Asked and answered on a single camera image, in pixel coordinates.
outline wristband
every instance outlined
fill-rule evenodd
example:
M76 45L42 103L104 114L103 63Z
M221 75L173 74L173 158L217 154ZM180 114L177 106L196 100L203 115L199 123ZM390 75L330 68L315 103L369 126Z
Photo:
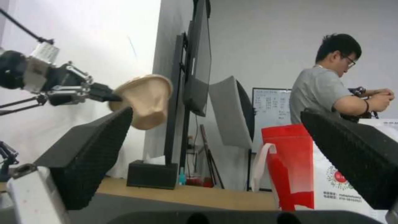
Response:
M366 110L364 112L364 114L365 114L365 113L369 112L369 103L366 100L363 100L363 101L365 101L365 103L366 103Z

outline eyeglasses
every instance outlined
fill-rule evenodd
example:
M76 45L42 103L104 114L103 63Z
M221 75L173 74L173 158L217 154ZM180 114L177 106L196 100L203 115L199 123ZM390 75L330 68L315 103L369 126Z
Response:
M354 65L356 65L355 61L353 61L351 58L349 58L348 56L344 56L343 58L347 58L350 61L350 64L348 65L348 69L350 69L351 67L353 67Z

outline red bag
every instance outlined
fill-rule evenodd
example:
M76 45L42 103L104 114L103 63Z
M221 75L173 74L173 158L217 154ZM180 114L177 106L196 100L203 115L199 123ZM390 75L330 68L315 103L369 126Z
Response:
M385 223L323 155L302 124L264 128L266 164L282 210L347 210Z
M264 128L262 136L264 144L275 144L278 152L268 151L266 162L279 206L287 211L294 211L295 205L314 209L310 134L302 124L297 124Z

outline whiteboard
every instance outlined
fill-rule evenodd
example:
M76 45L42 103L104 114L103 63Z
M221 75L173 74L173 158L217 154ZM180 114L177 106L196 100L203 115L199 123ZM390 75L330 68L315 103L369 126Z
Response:
M291 124L290 93L290 89L253 88L252 104L256 115L252 152L257 153L263 146L262 128Z

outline hand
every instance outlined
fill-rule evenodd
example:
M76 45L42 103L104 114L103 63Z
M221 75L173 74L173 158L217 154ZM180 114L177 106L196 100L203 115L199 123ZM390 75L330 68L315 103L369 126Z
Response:
M394 92L392 90L390 90L389 88L377 89L374 91L373 95L375 95L375 94L391 95L391 96L393 96L393 98L391 100L395 99Z
M369 111L382 112L387 109L387 107L390 105L390 101L393 99L394 95L390 95L386 92L373 95L367 100L369 103Z

